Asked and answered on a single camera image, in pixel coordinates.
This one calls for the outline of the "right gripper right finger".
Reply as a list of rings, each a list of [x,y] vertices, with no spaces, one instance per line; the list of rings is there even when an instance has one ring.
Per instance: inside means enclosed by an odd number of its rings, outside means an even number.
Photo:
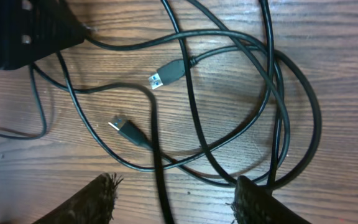
[[[238,223],[310,224],[246,176],[237,178],[231,208]]]

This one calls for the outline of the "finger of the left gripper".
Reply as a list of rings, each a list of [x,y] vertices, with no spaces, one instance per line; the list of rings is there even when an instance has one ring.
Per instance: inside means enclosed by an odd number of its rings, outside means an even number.
[[[66,1],[0,0],[0,70],[16,70],[84,42]]]

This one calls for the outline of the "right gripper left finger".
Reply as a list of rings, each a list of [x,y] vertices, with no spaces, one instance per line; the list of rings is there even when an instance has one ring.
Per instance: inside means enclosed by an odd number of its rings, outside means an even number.
[[[116,173],[102,173],[36,224],[109,224],[123,181]]]

